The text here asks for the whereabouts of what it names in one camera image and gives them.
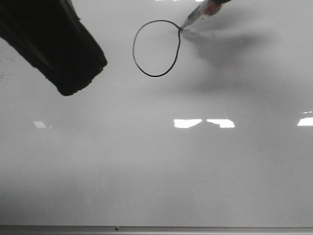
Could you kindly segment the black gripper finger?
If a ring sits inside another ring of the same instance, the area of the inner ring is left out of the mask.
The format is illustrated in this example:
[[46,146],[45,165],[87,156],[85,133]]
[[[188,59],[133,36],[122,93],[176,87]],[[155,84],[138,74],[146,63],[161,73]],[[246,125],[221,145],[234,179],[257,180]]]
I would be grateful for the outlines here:
[[64,96],[84,89],[108,63],[70,0],[2,0],[0,36]]

